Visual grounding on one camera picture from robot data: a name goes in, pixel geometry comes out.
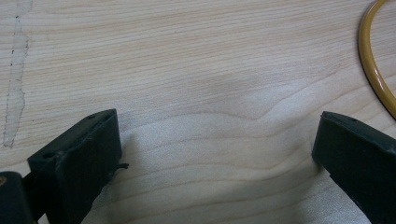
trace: wood grain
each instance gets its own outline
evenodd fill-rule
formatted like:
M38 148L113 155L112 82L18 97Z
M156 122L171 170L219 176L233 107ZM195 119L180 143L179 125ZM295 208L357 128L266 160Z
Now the wood grain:
M371 3L3 0L0 170L117 108L131 166L84 223L369 223L310 151L323 110L396 137L357 51ZM395 10L372 30L392 89Z

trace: wood grain pattern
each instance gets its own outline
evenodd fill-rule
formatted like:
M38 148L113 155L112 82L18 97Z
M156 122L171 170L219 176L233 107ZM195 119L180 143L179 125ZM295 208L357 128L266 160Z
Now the wood grain pattern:
M0 170L117 108L131 167L84 223L369 223L310 151L323 110L396 137L357 51L371 3L3 0ZM392 89L395 10L372 30Z

